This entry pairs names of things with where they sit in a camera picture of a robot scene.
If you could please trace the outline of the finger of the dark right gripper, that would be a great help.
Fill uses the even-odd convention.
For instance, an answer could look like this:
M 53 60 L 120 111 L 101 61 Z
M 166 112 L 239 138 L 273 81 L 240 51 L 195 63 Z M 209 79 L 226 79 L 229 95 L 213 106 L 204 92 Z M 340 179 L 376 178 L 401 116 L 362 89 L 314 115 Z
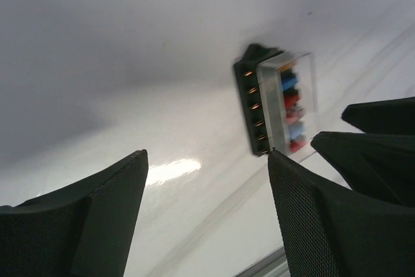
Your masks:
M 350 104 L 342 120 L 367 134 L 414 135 L 414 97 Z
M 414 207 L 414 136 L 320 132 L 311 146 L 352 190 Z

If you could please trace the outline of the clear fuse box cover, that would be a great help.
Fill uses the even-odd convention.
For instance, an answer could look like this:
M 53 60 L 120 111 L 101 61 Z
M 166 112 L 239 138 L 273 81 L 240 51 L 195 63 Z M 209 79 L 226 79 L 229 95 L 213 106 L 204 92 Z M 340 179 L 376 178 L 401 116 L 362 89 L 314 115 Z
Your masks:
M 257 79 L 270 150 L 296 162 L 310 157 L 320 130 L 312 52 L 285 51 L 258 64 Z

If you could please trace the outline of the small orange blade fuse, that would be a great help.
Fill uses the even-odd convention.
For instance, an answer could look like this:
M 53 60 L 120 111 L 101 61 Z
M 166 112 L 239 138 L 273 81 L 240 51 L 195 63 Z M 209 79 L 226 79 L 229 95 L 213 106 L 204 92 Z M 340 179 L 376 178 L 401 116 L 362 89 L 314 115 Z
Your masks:
M 284 66 L 281 66 L 279 70 L 281 72 L 284 72 L 286 70 L 292 69 L 293 67 L 294 67 L 294 64 L 289 63 L 289 64 L 285 64 Z

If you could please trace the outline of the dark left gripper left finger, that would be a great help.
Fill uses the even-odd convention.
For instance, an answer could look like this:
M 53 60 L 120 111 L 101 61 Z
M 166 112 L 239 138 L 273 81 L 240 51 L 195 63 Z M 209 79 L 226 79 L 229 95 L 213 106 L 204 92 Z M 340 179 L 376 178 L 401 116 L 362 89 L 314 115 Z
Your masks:
M 1 207 L 2 276 L 123 276 L 146 150 L 18 206 Z

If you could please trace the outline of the black fuse box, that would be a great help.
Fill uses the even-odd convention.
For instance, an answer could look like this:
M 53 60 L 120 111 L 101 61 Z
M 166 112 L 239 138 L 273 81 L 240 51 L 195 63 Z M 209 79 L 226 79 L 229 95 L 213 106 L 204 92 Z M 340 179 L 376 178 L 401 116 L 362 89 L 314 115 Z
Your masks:
M 261 106 L 261 96 L 257 79 L 259 63 L 286 50 L 278 47 L 265 47 L 259 43 L 251 43 L 242 57 L 233 65 L 237 90 L 246 125 L 246 131 L 252 154 L 262 156 L 269 154 L 265 118 Z

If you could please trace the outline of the red blade fuse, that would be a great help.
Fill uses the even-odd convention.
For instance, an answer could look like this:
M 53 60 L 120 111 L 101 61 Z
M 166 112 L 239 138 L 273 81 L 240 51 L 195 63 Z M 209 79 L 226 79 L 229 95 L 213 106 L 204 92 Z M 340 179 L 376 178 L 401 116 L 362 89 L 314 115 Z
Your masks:
M 300 100 L 299 94 L 295 95 L 287 95 L 284 96 L 284 105 L 285 109 L 289 110 L 292 106 L 294 106 Z
M 301 148 L 306 146 L 307 142 L 305 140 L 302 141 L 291 141 L 289 150 L 292 154 L 298 152 Z
M 293 106 L 286 112 L 286 121 L 288 124 L 292 124 L 300 120 L 305 114 L 304 108 L 301 106 Z

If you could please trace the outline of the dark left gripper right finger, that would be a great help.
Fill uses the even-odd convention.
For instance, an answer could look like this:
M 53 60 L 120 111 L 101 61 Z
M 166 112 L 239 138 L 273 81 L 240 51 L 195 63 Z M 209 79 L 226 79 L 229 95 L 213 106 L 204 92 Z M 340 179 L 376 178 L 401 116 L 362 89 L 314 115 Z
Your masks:
M 291 276 L 413 276 L 414 209 L 336 184 L 284 154 L 268 174 Z

